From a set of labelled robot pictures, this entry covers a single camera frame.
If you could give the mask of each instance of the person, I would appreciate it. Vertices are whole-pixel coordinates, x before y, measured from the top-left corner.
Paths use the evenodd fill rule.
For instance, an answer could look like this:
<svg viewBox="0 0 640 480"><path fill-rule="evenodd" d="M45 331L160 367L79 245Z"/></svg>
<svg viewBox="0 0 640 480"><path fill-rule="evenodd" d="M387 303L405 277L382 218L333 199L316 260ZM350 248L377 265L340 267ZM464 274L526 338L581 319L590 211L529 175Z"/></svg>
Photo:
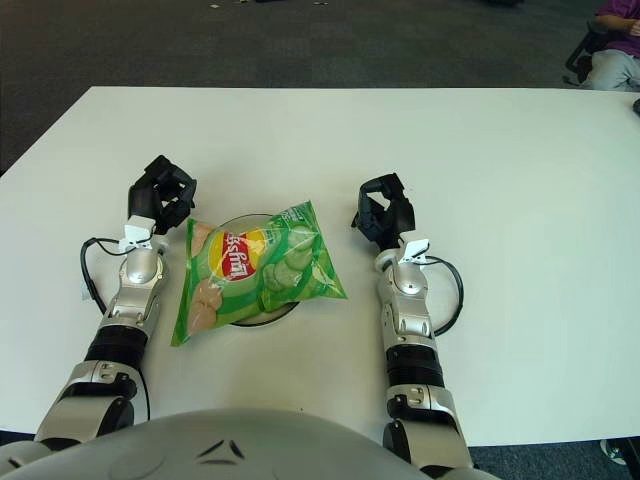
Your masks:
<svg viewBox="0 0 640 480"><path fill-rule="evenodd" d="M640 91L640 0L608 0L595 21L618 34L605 50L593 54L593 69L582 87Z"/></svg>

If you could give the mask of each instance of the lay's logo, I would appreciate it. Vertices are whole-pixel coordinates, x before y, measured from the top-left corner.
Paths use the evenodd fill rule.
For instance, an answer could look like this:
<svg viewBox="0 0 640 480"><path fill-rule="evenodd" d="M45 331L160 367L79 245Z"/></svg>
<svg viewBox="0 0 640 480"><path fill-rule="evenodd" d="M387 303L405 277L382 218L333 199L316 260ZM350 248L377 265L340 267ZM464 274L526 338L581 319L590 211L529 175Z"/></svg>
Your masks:
<svg viewBox="0 0 640 480"><path fill-rule="evenodd" d="M253 275L265 251L262 230L250 230L241 235L220 232L209 249L209 267L215 276L242 280Z"/></svg>

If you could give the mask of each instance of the chair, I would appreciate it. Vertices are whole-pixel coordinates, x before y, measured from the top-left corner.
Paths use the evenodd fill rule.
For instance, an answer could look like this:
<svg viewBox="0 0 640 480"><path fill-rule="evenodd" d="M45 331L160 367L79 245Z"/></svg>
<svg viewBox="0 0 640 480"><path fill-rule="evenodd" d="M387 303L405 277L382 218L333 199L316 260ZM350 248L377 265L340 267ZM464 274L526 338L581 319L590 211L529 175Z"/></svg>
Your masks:
<svg viewBox="0 0 640 480"><path fill-rule="evenodd" d="M612 40L614 34L615 32L597 25L595 21L588 21L587 33L564 63L564 66L567 67L570 72L576 74L578 83L571 81L566 75L563 77L564 82L575 86L584 82L593 68L591 65L591 56L598 50L603 50L607 43Z"/></svg>

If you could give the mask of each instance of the purple shirt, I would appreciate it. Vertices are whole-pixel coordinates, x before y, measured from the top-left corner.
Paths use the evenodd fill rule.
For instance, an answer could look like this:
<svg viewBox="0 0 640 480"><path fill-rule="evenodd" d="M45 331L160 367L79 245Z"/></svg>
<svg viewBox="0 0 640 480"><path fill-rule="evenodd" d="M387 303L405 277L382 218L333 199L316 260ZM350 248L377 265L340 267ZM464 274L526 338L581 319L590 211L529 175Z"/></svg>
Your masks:
<svg viewBox="0 0 640 480"><path fill-rule="evenodd" d="M600 7L596 15L615 15L622 18L640 19L640 0L608 0ZM607 44L607 48L615 48L640 58L640 37L619 33L615 40Z"/></svg>

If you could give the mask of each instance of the pants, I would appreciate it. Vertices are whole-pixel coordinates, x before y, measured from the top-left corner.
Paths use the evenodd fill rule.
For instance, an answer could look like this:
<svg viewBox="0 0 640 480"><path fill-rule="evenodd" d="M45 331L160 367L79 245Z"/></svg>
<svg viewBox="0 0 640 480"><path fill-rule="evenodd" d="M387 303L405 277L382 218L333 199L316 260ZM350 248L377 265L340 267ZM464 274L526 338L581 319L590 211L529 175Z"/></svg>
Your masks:
<svg viewBox="0 0 640 480"><path fill-rule="evenodd" d="M640 91L640 59L620 50L602 50L592 57L593 70L582 83L589 90Z"/></svg>

